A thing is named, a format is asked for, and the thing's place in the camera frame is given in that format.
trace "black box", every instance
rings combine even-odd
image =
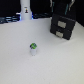
[[[70,39],[73,28],[76,23],[75,7],[66,11],[67,4],[60,3],[52,16],[50,32],[67,40]]]
[[[75,20],[72,20],[70,18],[66,18],[66,17],[60,16],[57,14],[53,14],[51,23],[72,31],[75,26],[75,22],[76,22]]]
[[[63,29],[61,27],[58,27],[54,24],[51,24],[51,29],[50,29],[50,32],[61,37],[61,38],[65,38],[67,40],[70,39],[71,37],[71,34],[72,34],[72,31],[70,30],[67,30],[67,29]]]

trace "green object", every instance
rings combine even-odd
[[[36,45],[35,43],[32,43],[32,44],[30,45],[30,47],[31,47],[31,49],[36,49],[37,45]]]

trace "small cup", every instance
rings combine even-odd
[[[35,56],[36,55],[36,52],[37,52],[37,45],[35,43],[32,43],[30,45],[30,52],[32,54],[32,56]]]

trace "white label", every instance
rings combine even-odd
[[[60,26],[62,28],[65,28],[66,27],[66,23],[65,22],[61,22],[61,21],[58,21],[58,26]]]
[[[59,37],[61,37],[61,38],[63,37],[63,33],[60,33],[58,31],[56,31],[56,35],[59,36]]]

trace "white table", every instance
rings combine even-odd
[[[0,24],[0,84],[84,84],[84,27],[76,23],[68,41],[51,34],[50,24],[50,18]]]

